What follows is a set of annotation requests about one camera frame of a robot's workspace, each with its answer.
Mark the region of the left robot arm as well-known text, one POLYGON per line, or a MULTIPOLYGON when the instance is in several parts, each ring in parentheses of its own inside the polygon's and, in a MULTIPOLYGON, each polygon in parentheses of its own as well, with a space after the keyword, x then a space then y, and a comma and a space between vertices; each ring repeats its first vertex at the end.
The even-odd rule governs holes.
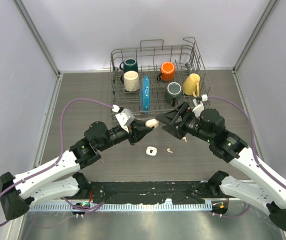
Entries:
POLYGON ((134 120, 127 130, 121 126, 108 129, 101 121, 93 122, 77 141, 62 156, 39 167, 12 175, 0 176, 0 204, 7 221, 24 215, 40 202, 60 197, 82 200, 89 195, 89 184, 79 170, 101 159, 100 152, 123 141, 131 145, 141 141, 158 126, 156 119, 134 120))

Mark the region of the beige earbud charging case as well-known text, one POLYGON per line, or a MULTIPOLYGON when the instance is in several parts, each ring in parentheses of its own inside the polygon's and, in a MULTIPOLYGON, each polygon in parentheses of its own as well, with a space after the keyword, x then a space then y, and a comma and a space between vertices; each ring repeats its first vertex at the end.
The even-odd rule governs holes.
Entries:
POLYGON ((148 128, 156 128, 159 125, 159 121, 156 120, 155 118, 150 119, 148 121, 145 122, 145 126, 148 128))

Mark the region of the white earbud charging case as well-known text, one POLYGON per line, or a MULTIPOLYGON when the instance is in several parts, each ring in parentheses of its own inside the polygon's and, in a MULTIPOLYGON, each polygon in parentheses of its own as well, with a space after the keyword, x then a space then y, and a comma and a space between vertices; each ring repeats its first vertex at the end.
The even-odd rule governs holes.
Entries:
POLYGON ((146 154, 149 156, 154 157, 157 154, 157 149, 153 146, 148 146, 146 148, 146 154))

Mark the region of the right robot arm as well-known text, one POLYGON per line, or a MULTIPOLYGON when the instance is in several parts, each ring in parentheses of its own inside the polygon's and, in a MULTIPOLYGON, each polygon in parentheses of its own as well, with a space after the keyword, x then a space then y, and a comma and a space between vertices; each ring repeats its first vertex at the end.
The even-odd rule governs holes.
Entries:
POLYGON ((210 195, 239 198, 266 213, 277 227, 286 231, 286 179, 258 158, 243 139, 227 130, 225 119, 216 109, 191 109, 185 102, 157 115, 156 119, 164 124, 164 131, 177 139, 190 134, 207 142, 213 155, 239 169, 258 185, 254 187, 218 171, 209 179, 210 195))

